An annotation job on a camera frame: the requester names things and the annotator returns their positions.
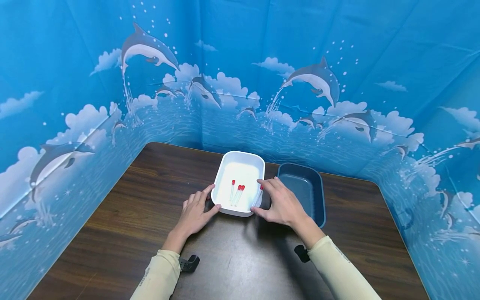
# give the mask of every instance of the wooden table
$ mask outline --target wooden table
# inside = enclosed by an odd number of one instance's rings
[[[188,195],[212,183],[220,154],[151,143],[139,154],[30,300],[129,299],[144,270],[175,226]],[[278,165],[266,164],[265,177]],[[428,299],[378,187],[322,174],[324,232],[383,300]],[[293,252],[291,230],[218,214],[190,237],[182,256],[201,261],[181,274],[172,299],[332,299],[312,263]]]

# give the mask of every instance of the dark blue plastic container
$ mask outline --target dark blue plastic container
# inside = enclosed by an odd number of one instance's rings
[[[277,176],[295,194],[305,212],[322,228],[326,214],[324,184],[320,174],[309,167],[285,163],[278,168]]]

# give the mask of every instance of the blue curtain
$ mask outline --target blue curtain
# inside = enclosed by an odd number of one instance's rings
[[[372,180],[431,299],[478,298],[479,12],[1,0],[0,299],[27,297],[148,142]]]

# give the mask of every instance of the beige sleeve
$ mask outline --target beige sleeve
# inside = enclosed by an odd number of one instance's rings
[[[180,276],[180,255],[158,250],[130,300],[168,300]]]
[[[330,237],[320,239],[308,251],[308,256],[336,300],[380,299],[363,275],[333,244]]]

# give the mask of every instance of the black bracket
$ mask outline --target black bracket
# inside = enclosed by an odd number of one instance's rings
[[[200,262],[200,257],[196,255],[190,256],[188,260],[184,258],[179,258],[180,270],[182,272],[193,273],[195,272],[199,262]]]
[[[310,257],[308,256],[308,251],[305,249],[303,245],[298,245],[294,249],[297,256],[300,258],[302,263],[306,263],[310,261]]]

